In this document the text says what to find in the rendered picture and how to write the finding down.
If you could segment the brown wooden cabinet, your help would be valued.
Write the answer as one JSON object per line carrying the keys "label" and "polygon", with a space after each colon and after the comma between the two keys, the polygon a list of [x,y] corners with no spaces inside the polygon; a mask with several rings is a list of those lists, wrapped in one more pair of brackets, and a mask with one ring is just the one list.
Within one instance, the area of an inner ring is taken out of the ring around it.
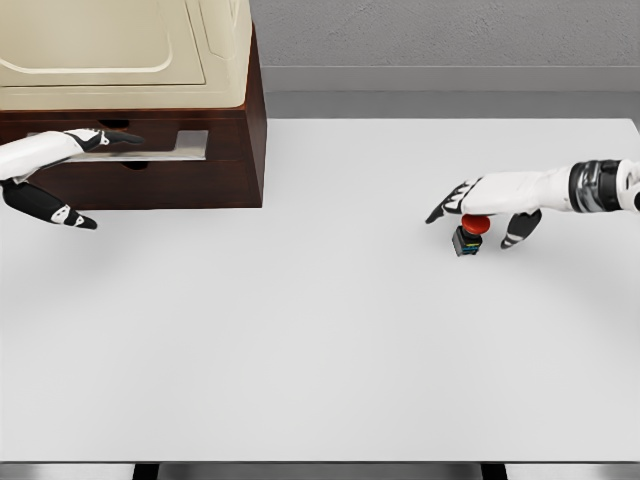
{"label": "brown wooden cabinet", "polygon": [[[247,168],[250,181],[256,185],[263,201],[263,185],[267,139],[267,121],[262,89],[257,38],[253,24],[248,75],[244,102],[229,108],[169,108],[169,109],[120,109],[120,110],[0,110],[0,127],[11,122],[36,121],[100,121],[116,119],[134,120],[233,120],[239,127],[242,155],[238,160]],[[72,158],[62,163],[74,163]],[[120,162],[133,170],[142,170],[148,161]]]}

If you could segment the red button black switch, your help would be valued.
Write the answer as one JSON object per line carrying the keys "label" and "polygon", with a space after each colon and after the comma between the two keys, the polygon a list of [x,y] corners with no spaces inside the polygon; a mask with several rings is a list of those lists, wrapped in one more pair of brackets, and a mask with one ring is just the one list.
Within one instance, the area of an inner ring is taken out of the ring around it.
{"label": "red button black switch", "polygon": [[482,235],[488,232],[490,226],[488,216],[464,214],[452,236],[456,255],[476,255],[483,243]]}

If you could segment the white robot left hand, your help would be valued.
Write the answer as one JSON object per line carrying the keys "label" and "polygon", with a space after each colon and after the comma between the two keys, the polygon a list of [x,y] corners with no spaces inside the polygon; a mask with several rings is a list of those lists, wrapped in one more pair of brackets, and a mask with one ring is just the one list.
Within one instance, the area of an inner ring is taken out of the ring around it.
{"label": "white robot left hand", "polygon": [[0,145],[0,192],[9,207],[50,224],[95,230],[97,223],[68,204],[30,184],[35,172],[100,146],[138,145],[140,136],[92,128],[46,131]]}

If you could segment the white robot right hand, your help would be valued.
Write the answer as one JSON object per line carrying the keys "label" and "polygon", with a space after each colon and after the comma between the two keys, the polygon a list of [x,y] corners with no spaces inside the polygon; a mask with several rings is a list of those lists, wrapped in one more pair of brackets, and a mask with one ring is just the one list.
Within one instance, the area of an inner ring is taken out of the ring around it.
{"label": "white robot right hand", "polygon": [[431,224],[447,214],[509,214],[511,220],[501,242],[501,248],[506,250],[534,231],[544,209],[563,210],[569,205],[568,173],[563,169],[492,173],[455,187],[426,222]]}

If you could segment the plain brown drawer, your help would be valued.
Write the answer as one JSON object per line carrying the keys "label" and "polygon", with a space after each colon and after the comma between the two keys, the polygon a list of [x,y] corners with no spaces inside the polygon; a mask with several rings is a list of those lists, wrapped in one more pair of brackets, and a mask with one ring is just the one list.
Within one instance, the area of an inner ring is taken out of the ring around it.
{"label": "plain brown drawer", "polygon": [[133,170],[120,162],[62,163],[29,182],[79,210],[261,207],[261,194],[237,161],[151,162]]}

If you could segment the cream cabinet top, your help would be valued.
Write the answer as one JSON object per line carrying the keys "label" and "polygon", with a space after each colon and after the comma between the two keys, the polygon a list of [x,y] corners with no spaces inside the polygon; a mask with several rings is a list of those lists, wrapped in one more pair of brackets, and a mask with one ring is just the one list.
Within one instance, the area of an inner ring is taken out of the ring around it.
{"label": "cream cabinet top", "polygon": [[0,0],[0,110],[244,102],[249,0]]}

